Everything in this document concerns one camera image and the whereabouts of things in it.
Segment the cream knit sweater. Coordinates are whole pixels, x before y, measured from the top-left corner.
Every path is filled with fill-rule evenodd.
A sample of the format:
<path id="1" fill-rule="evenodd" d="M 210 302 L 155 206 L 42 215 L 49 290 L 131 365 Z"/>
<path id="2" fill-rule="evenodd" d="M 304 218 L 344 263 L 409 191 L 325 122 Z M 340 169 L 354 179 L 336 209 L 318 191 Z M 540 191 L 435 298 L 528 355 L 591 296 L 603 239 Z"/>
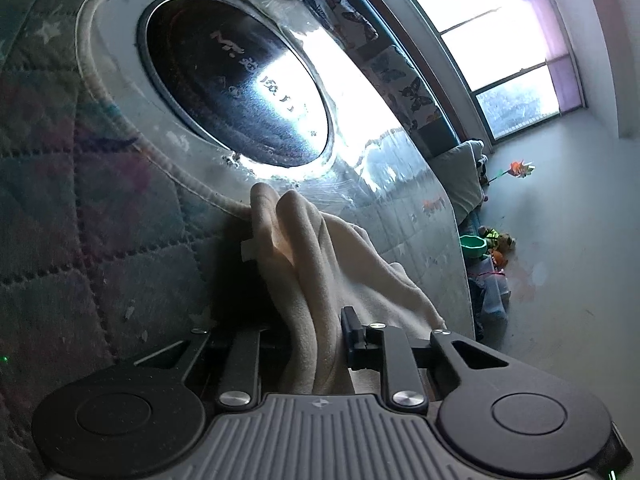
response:
<path id="1" fill-rule="evenodd" d="M 348 369 L 341 310 L 366 323 L 427 338 L 446 324 L 398 262 L 386 262 L 366 230 L 320 211 L 295 191 L 278 194 L 257 183 L 250 190 L 258 269 L 291 336 L 283 393 L 374 393 L 372 370 Z"/>

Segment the green plastic basin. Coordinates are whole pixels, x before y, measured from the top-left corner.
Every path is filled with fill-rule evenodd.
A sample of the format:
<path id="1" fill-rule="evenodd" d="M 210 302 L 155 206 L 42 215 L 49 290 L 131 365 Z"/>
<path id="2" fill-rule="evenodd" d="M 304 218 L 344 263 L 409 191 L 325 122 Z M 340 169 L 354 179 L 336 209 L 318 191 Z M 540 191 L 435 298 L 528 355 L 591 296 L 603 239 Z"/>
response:
<path id="1" fill-rule="evenodd" d="M 465 260 L 483 259 L 488 251 L 487 240 L 477 235 L 461 235 L 460 247 Z"/>

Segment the pile of toys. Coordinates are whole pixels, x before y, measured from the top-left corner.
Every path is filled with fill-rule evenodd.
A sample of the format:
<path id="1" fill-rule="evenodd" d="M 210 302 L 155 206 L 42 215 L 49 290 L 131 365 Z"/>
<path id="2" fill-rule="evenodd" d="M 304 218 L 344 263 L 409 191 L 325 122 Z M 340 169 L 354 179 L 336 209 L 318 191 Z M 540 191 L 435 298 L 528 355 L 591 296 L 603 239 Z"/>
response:
<path id="1" fill-rule="evenodd" d="M 494 260 L 495 266 L 504 268 L 508 264 L 506 255 L 515 249 L 515 238 L 490 226 L 480 226 L 478 228 L 478 236 L 486 240 L 488 254 Z"/>

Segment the quilted star tablecloth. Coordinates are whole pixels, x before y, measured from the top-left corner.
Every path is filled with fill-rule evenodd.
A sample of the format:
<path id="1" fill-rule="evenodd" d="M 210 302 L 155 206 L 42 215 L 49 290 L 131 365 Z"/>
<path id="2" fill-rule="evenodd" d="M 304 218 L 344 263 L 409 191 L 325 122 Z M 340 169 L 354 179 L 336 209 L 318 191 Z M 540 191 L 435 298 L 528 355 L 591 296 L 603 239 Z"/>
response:
<path id="1" fill-rule="evenodd" d="M 80 76 L 85 0 L 1 0 L 1 474 L 43 473 L 30 422 L 51 391 L 162 344 L 218 312 L 250 230 L 256 172 L 231 206 L 194 165 L 178 172 L 117 125 Z M 314 180 L 282 177 L 322 210 L 365 229 L 452 330 L 474 332 L 450 200 L 359 68 L 318 24 L 314 67 L 340 149 Z"/>

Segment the grey cushion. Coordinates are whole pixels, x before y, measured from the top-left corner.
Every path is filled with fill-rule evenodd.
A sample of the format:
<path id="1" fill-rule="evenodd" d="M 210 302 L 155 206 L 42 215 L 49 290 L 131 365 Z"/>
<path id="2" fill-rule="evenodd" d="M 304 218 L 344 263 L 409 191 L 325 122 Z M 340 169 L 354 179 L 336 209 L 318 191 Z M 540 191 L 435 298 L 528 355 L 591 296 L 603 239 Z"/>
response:
<path id="1" fill-rule="evenodd" d="M 428 161 L 454 208 L 457 224 L 484 200 L 477 169 L 477 164 L 487 162 L 483 150 L 482 141 L 469 140 Z"/>

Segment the round black induction cooktop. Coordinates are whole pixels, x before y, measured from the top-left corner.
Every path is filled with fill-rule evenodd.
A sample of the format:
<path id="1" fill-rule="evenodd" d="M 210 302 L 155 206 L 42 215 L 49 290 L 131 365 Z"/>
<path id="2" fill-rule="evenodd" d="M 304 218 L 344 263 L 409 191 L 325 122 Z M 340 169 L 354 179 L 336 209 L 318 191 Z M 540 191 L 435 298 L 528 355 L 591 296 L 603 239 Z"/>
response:
<path id="1" fill-rule="evenodd" d="M 326 150 L 330 120 L 314 77 L 253 15 L 221 0 L 155 0 L 137 42 L 157 92 L 201 138 L 284 168 Z"/>

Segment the butterfly pattern sofa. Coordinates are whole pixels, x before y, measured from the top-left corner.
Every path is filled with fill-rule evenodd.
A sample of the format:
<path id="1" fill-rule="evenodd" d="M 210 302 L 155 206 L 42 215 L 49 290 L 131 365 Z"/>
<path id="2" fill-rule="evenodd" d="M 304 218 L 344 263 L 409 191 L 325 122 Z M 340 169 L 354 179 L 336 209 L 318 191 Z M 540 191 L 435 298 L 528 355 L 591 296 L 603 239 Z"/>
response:
<path id="1" fill-rule="evenodd" d="M 460 143 L 413 58 L 366 0 L 305 0 L 356 63 L 425 158 Z"/>

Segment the window with green frame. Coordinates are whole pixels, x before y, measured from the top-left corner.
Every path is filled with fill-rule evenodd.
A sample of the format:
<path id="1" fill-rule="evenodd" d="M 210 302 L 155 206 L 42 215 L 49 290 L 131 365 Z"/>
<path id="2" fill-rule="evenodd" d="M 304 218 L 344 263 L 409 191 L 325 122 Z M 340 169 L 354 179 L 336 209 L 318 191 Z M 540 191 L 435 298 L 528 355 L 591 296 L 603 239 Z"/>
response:
<path id="1" fill-rule="evenodd" d="M 552 0 L 381 0 L 421 50 L 446 58 L 488 139 L 584 106 Z"/>

